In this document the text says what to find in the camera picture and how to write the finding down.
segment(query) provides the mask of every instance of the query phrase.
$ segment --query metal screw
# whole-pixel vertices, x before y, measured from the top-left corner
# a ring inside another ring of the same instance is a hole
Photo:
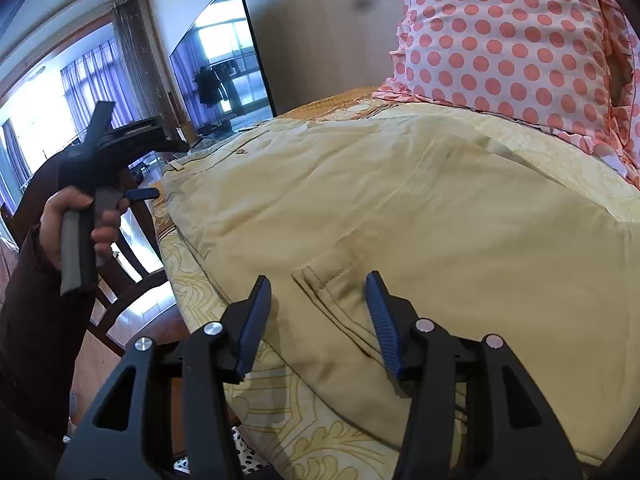
[[[222,332],[222,324],[217,321],[212,321],[204,326],[204,333],[207,335],[218,335]]]
[[[421,317],[418,321],[415,322],[415,327],[420,332],[431,332],[431,330],[436,328],[436,325],[431,319]]]
[[[149,337],[141,337],[140,339],[138,339],[134,346],[136,348],[136,350],[140,350],[141,352],[144,352],[146,350],[149,350],[151,348],[151,345],[153,344],[153,340]]]
[[[504,345],[503,339],[499,335],[491,334],[486,337],[487,346],[498,349]]]

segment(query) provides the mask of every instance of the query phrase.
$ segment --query brown curtain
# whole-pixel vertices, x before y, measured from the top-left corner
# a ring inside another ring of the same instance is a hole
[[[167,129],[177,137],[178,124],[151,53],[138,1],[117,2],[111,13],[116,43],[138,101],[140,115],[143,118],[161,116]]]

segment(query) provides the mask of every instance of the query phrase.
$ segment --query blue gripper pad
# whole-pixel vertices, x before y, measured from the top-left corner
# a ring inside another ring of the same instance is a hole
[[[382,360],[386,370],[396,379],[402,371],[402,346],[400,335],[396,330],[391,314],[385,301],[386,291],[380,289],[373,272],[367,275],[364,288],[367,306],[376,330],[378,343],[382,351]]]
[[[254,366],[255,355],[258,351],[260,338],[267,325],[267,318],[271,309],[271,282],[267,278],[261,278],[257,284],[257,293],[252,304],[251,312],[242,327],[242,332],[238,338],[238,360],[236,362],[236,372],[244,377]]]

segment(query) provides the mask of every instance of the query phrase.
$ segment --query gray foam grip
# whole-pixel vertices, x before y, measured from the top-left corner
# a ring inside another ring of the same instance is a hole
[[[80,212],[69,209],[62,215],[60,229],[60,295],[81,288]]]
[[[109,209],[117,209],[118,203],[124,196],[121,189],[116,187],[99,187],[95,191],[94,199],[94,224],[95,227],[102,225],[102,213]],[[100,267],[104,264],[104,260],[96,254],[95,265]]]
[[[122,197],[120,189],[98,188],[90,210],[69,209],[63,214],[60,230],[61,295],[97,286],[97,267],[104,261],[95,254],[91,231],[100,227],[102,213],[116,209]]]

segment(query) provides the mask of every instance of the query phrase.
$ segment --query human hand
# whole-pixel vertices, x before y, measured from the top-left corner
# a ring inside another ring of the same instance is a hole
[[[94,199],[82,193],[77,187],[68,186],[61,189],[47,200],[40,219],[40,246],[47,260],[53,267],[60,270],[60,229],[62,228],[62,215],[67,209],[85,209],[91,205]],[[123,198],[118,204],[117,210],[109,210],[102,213],[101,227],[91,232],[94,241],[94,249],[97,254],[107,259],[110,258],[111,244],[118,239],[120,229],[120,216],[129,208],[129,200]]]

